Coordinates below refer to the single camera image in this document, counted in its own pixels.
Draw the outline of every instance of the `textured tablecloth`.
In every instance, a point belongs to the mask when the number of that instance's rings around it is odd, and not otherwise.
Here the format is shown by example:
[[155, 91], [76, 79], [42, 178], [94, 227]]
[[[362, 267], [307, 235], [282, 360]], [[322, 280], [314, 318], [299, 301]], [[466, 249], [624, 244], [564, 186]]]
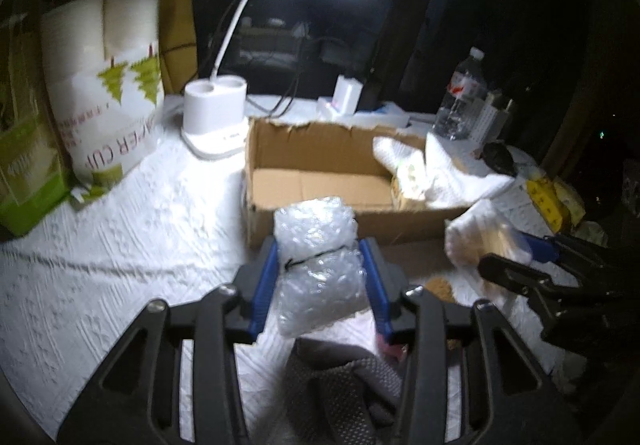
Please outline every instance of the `textured tablecloth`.
[[[259, 100], [270, 107], [276, 99]], [[171, 109], [178, 102], [167, 103]], [[284, 120], [304, 122], [314, 113], [315, 102], [296, 100]], [[82, 212], [62, 204], [29, 235], [0, 246], [0, 365], [52, 436], [97, 364], [150, 299], [198, 300], [231, 281], [250, 258], [241, 213], [244, 155], [200, 161], [180, 139], [180, 116], [166, 116], [159, 149], [106, 197]], [[424, 124], [411, 128], [422, 134], [425, 129]], [[451, 150], [468, 159], [464, 144]], [[470, 165], [479, 165], [480, 174], [486, 171], [482, 163]], [[497, 200], [498, 208], [517, 228], [548, 233], [520, 185]], [[385, 253], [416, 280], [446, 274], [459, 300], [473, 302], [478, 295], [452, 270], [442, 248], [436, 239]], [[552, 273], [561, 277], [557, 269]], [[561, 362], [561, 351], [540, 342], [540, 323], [524, 300], [517, 301], [510, 318], [547, 371]], [[317, 336], [375, 350], [370, 312]], [[291, 345], [278, 335], [271, 314], [257, 345], [236, 348], [245, 416], [256, 443], [294, 442], [280, 388]], [[189, 348], [185, 358], [181, 420], [183, 436], [192, 438]], [[457, 375], [452, 367], [449, 437], [459, 432]]]

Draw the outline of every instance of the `gray dotted fabric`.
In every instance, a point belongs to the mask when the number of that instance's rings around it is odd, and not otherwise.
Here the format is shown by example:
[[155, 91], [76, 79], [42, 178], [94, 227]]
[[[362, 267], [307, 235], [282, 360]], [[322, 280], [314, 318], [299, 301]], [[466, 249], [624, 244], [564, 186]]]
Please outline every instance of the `gray dotted fabric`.
[[401, 378], [356, 346], [299, 339], [285, 370], [287, 416], [305, 443], [375, 445], [393, 425]]

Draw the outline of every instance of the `torn cardboard edge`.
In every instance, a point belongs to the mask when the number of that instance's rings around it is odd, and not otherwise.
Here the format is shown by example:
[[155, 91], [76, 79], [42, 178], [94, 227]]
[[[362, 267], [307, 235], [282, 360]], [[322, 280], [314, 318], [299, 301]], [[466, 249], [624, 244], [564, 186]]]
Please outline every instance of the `torn cardboard edge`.
[[393, 128], [252, 120], [245, 153], [250, 246], [259, 246], [273, 233], [278, 208], [328, 196], [339, 196], [353, 207], [358, 237], [375, 237], [382, 245], [442, 237], [444, 221], [466, 208], [418, 209], [394, 197], [391, 174], [373, 156], [375, 136], [389, 136], [422, 151], [425, 146], [424, 138]]

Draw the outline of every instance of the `white lamp base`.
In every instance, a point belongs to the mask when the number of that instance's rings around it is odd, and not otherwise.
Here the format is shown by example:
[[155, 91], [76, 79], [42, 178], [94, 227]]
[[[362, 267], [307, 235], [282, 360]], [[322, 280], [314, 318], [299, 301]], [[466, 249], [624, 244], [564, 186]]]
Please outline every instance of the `white lamp base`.
[[249, 121], [243, 118], [239, 124], [206, 135], [190, 135], [182, 129], [182, 139], [198, 158], [220, 160], [241, 152], [248, 132]]

